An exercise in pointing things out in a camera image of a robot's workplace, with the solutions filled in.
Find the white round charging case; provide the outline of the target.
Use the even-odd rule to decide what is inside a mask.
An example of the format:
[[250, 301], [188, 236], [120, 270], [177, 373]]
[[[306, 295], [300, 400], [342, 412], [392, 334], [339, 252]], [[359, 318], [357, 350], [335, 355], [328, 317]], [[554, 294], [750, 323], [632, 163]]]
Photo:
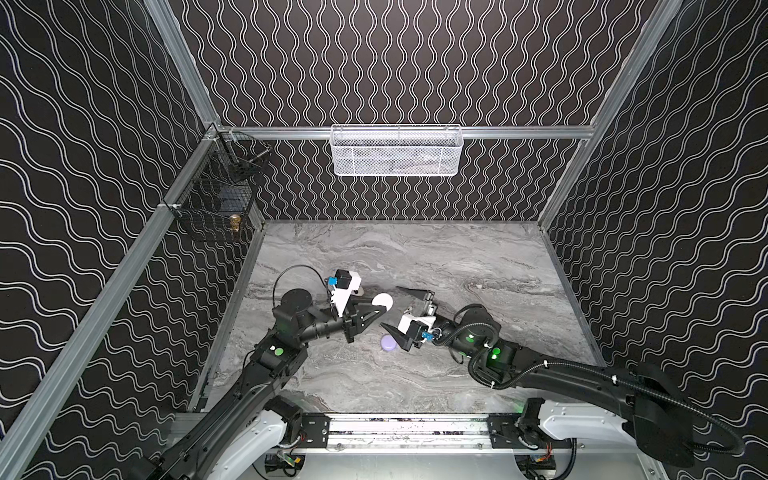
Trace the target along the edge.
[[389, 311], [394, 305], [394, 299], [390, 294], [379, 293], [373, 297], [371, 304], [377, 307], [383, 307], [386, 311]]

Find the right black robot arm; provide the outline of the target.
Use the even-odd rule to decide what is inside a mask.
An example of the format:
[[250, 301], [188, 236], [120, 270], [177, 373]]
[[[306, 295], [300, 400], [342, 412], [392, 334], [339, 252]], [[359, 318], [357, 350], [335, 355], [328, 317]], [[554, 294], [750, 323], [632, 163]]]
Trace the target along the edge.
[[404, 351], [426, 343], [464, 355], [470, 377], [491, 390], [537, 389], [599, 407], [619, 417], [618, 430], [644, 454], [689, 468], [698, 453], [738, 456], [743, 438], [724, 421], [689, 403], [659, 368], [600, 367], [553, 357], [502, 337], [502, 326], [479, 303], [442, 316], [429, 290], [407, 289], [422, 301], [384, 330]]

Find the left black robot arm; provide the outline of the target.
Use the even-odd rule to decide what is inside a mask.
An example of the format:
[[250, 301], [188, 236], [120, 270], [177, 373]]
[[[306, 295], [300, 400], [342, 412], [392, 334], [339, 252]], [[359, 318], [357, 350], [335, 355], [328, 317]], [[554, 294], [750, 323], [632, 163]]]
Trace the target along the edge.
[[392, 306], [387, 293], [351, 295], [336, 308], [304, 289], [288, 291], [235, 384], [159, 459], [132, 466], [128, 478], [237, 479], [269, 450], [293, 448], [302, 436], [302, 410], [279, 393], [307, 359], [309, 342], [336, 332], [352, 342]]

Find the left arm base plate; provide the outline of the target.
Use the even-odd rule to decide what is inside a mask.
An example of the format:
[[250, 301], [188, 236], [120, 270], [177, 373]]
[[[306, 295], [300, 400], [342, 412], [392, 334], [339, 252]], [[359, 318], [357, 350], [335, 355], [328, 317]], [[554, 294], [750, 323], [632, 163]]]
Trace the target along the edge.
[[302, 413], [288, 424], [289, 448], [326, 448], [331, 418], [322, 413]]

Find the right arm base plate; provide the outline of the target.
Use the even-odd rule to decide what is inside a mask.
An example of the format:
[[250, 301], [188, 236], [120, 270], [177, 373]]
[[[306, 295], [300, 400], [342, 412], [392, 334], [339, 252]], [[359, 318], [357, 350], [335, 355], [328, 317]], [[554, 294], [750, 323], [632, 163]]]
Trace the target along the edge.
[[569, 449], [571, 440], [556, 440], [545, 434], [538, 426], [524, 420], [523, 426], [518, 425], [520, 416], [517, 414], [491, 414], [487, 417], [487, 427], [491, 448], [522, 449], [523, 451]]

